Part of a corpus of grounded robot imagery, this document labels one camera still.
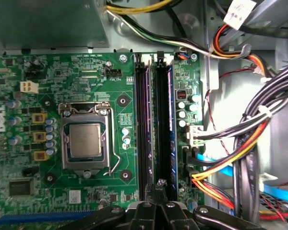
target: integrated circuit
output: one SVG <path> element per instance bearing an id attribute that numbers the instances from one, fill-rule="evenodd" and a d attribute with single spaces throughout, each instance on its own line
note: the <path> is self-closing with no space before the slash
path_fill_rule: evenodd
<path id="1" fill-rule="evenodd" d="M 28 196 L 33 193 L 31 180 L 17 180 L 9 182 L 9 196 Z"/>

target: electrolytic capacitor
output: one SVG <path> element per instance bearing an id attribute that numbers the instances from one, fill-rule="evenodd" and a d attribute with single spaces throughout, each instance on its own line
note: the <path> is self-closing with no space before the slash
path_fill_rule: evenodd
<path id="1" fill-rule="evenodd" d="M 177 109 L 184 109 L 186 107 L 186 104 L 184 102 L 178 102 L 176 105 Z"/>
<path id="2" fill-rule="evenodd" d="M 58 150 L 56 148 L 50 148 L 46 150 L 46 154 L 51 156 L 53 154 L 55 154 Z"/>
<path id="3" fill-rule="evenodd" d="M 55 129 L 54 126 L 46 126 L 46 127 L 45 127 L 45 131 L 48 132 L 48 133 L 53 132 L 54 129 Z"/>
<path id="4" fill-rule="evenodd" d="M 199 102 L 201 100 L 201 97 L 199 96 L 199 95 L 197 95 L 197 94 L 194 94 L 194 95 L 192 95 L 191 97 L 190 97 L 190 101 L 191 102 L 194 102 L 194 103 L 197 103 L 197 102 Z"/>
<path id="5" fill-rule="evenodd" d="M 18 109 L 21 105 L 21 102 L 18 100 L 9 100 L 5 105 L 9 109 Z"/>
<path id="6" fill-rule="evenodd" d="M 122 140 L 126 145 L 129 145 L 131 142 L 131 139 L 128 136 L 123 136 Z"/>
<path id="7" fill-rule="evenodd" d="M 55 142 L 53 141 L 53 140 L 49 140 L 49 141 L 46 141 L 46 143 L 45 143 L 45 146 L 46 146 L 46 148 L 52 148 L 52 147 L 54 147 L 55 146 Z"/>
<path id="8" fill-rule="evenodd" d="M 50 126 L 56 123 L 56 119 L 55 118 L 47 118 L 45 120 L 46 125 Z"/>
<path id="9" fill-rule="evenodd" d="M 190 112 L 195 112 L 197 110 L 197 108 L 198 108 L 197 104 L 190 104 L 190 105 L 188 105 L 187 110 Z"/>
<path id="10" fill-rule="evenodd" d="M 121 133 L 122 133 L 124 136 L 126 136 L 126 135 L 129 134 L 129 129 L 123 128 L 123 129 L 121 130 Z"/>
<path id="11" fill-rule="evenodd" d="M 45 136 L 46 140 L 52 140 L 54 137 L 55 137 L 54 133 L 47 133 Z"/>
<path id="12" fill-rule="evenodd" d="M 19 145 L 21 142 L 23 141 L 23 139 L 21 138 L 21 136 L 14 136 L 14 137 L 10 137 L 8 140 L 8 144 L 11 146 L 15 146 L 15 145 Z"/>
<path id="13" fill-rule="evenodd" d="M 19 125 L 20 123 L 21 123 L 21 118 L 20 117 L 10 117 L 7 120 L 8 126 L 16 126 L 16 125 Z"/>
<path id="14" fill-rule="evenodd" d="M 184 120 L 179 120 L 179 121 L 178 121 L 178 126 L 179 126 L 179 127 L 183 128 L 183 127 L 185 127 L 186 125 L 187 125 L 187 123 L 186 123 Z"/>
<path id="15" fill-rule="evenodd" d="M 186 115 L 186 112 L 185 112 L 185 111 L 178 111 L 178 112 L 177 112 L 177 117 L 178 117 L 178 118 L 184 119 L 186 116 L 187 116 L 187 115 Z"/>

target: sticker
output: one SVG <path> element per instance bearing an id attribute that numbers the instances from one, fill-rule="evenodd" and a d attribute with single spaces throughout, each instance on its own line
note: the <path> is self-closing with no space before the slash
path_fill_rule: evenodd
<path id="1" fill-rule="evenodd" d="M 278 178 L 276 176 L 272 176 L 268 173 L 263 173 L 259 175 L 259 191 L 262 193 L 264 192 L 264 182 L 265 181 L 273 181 L 277 180 Z"/>
<path id="2" fill-rule="evenodd" d="M 69 191 L 69 203 L 70 204 L 81 204 L 81 190 L 70 190 Z"/>
<path id="3" fill-rule="evenodd" d="M 254 9 L 256 2 L 252 0 L 233 0 L 224 22 L 235 30 L 239 30 Z"/>

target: ram slot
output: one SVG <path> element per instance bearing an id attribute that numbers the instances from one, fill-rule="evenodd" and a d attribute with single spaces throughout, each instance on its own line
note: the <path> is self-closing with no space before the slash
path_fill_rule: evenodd
<path id="1" fill-rule="evenodd" d="M 146 184 L 153 183 L 151 70 L 149 62 L 147 65 L 142 62 L 141 54 L 135 54 L 134 58 L 139 196 L 140 199 L 144 199 Z"/>
<path id="2" fill-rule="evenodd" d="M 168 67 L 164 62 L 164 53 L 157 53 L 154 75 L 154 119 L 156 138 L 156 177 L 165 179 L 168 183 L 166 193 L 172 200 L 171 179 L 171 136 L 170 136 L 170 104 L 168 87 Z"/>

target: capacitor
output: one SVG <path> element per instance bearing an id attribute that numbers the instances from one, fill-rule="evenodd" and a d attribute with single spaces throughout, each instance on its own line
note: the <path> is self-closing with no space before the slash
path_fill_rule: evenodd
<path id="1" fill-rule="evenodd" d="M 186 123 L 184 120 L 179 120 L 179 121 L 178 121 L 178 126 L 179 126 L 179 127 L 183 128 L 183 127 L 185 127 L 186 125 L 187 125 L 187 123 Z"/>
<path id="2" fill-rule="evenodd" d="M 184 109 L 186 107 L 186 104 L 184 102 L 178 102 L 176 107 L 177 109 Z"/>
<path id="3" fill-rule="evenodd" d="M 112 67 L 112 62 L 106 61 L 106 67 L 111 68 Z"/>
<path id="4" fill-rule="evenodd" d="M 187 207 L 190 212 L 193 212 L 198 207 L 198 203 L 194 199 L 189 198 L 187 199 Z"/>
<path id="5" fill-rule="evenodd" d="M 54 129 L 55 129 L 54 126 L 46 126 L 46 127 L 45 127 L 45 131 L 48 132 L 48 133 L 53 132 Z"/>
<path id="6" fill-rule="evenodd" d="M 124 136 L 126 136 L 126 135 L 129 134 L 129 129 L 123 128 L 123 129 L 121 130 L 121 133 L 122 133 Z"/>
<path id="7" fill-rule="evenodd" d="M 123 140 L 123 142 L 124 142 L 126 145 L 129 145 L 130 142 L 131 142 L 131 139 L 130 139 L 130 137 L 128 137 L 128 136 L 124 136 L 122 140 Z"/>
<path id="8" fill-rule="evenodd" d="M 21 123 L 21 118 L 20 117 L 10 117 L 7 120 L 8 126 L 16 126 L 16 125 L 19 125 L 20 123 Z"/>
<path id="9" fill-rule="evenodd" d="M 187 110 L 190 112 L 195 112 L 197 110 L 197 108 L 198 108 L 197 104 L 190 104 L 190 105 L 188 105 Z"/>
<path id="10" fill-rule="evenodd" d="M 55 146 L 55 141 L 53 141 L 53 140 L 48 140 L 48 141 L 46 141 L 46 143 L 45 143 L 45 146 L 46 146 L 46 148 L 52 148 L 53 146 Z"/>
<path id="11" fill-rule="evenodd" d="M 58 150 L 56 148 L 50 148 L 46 150 L 46 154 L 51 156 L 53 154 L 55 154 Z"/>
<path id="12" fill-rule="evenodd" d="M 9 100 L 5 105 L 9 109 L 18 109 L 21 105 L 21 102 L 18 100 Z"/>
<path id="13" fill-rule="evenodd" d="M 52 140 L 54 137 L 55 137 L 54 133 L 47 133 L 45 136 L 45 139 L 46 140 Z"/>
<path id="14" fill-rule="evenodd" d="M 201 100 L 201 97 L 199 96 L 199 95 L 197 95 L 197 94 L 194 94 L 194 95 L 192 95 L 191 97 L 190 97 L 190 99 L 189 99 L 191 102 L 199 102 L 200 100 Z"/>
<path id="15" fill-rule="evenodd" d="M 184 119 L 186 117 L 186 112 L 185 111 L 178 111 L 177 117 Z"/>
<path id="16" fill-rule="evenodd" d="M 45 120 L 46 125 L 50 126 L 56 123 L 56 119 L 55 118 L 47 118 Z"/>
<path id="17" fill-rule="evenodd" d="M 23 139 L 21 138 L 21 136 L 14 136 L 14 137 L 10 137 L 8 140 L 8 144 L 11 146 L 15 146 L 15 145 L 19 145 L 21 142 L 23 141 Z"/>

